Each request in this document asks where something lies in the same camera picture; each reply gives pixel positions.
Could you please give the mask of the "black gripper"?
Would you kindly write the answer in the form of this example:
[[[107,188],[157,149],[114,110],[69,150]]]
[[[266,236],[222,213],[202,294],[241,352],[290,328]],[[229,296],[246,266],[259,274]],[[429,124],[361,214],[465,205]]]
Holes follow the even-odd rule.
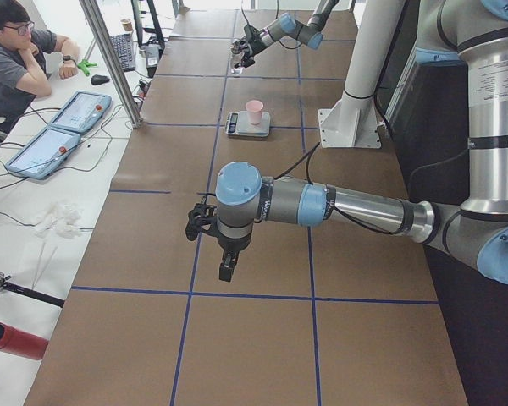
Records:
[[[251,242],[251,233],[240,238],[232,238],[218,232],[217,240],[219,246],[224,250],[218,269],[218,279],[223,282],[231,282],[240,252],[245,250]]]
[[[247,54],[258,54],[268,46],[262,40],[261,31],[250,31],[246,38],[234,39],[231,43],[231,52],[246,52]],[[234,54],[232,56],[232,69],[246,69],[252,66],[255,60],[252,56]]]

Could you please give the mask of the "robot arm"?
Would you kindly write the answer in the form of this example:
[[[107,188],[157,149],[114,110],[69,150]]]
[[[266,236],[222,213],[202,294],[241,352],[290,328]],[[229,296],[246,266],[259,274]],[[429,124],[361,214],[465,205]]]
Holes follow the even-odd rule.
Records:
[[[245,20],[243,27],[245,34],[231,42],[231,73],[241,74],[243,69],[249,68],[255,63],[256,55],[274,43],[281,42],[285,37],[295,40],[297,47],[305,45],[317,50],[323,40],[323,28],[337,4],[338,1],[320,1],[306,24],[292,17],[290,13],[276,14],[275,20],[260,30],[255,28],[249,22],[245,12],[241,11]]]
[[[253,65],[284,36],[318,49],[337,2],[321,1],[306,25],[287,13],[261,30],[247,23],[246,37],[231,47],[238,66]],[[322,148],[374,148],[367,142],[379,140],[364,124],[374,119],[378,80],[405,3],[367,2],[342,97],[319,110]],[[231,281],[255,221],[314,227],[340,215],[377,233],[408,236],[508,285],[508,1],[420,1],[415,47],[417,63],[467,65],[469,197],[458,206],[412,203],[286,173],[263,177],[250,163],[228,163],[218,173],[210,227],[202,230],[223,249],[220,280]]]

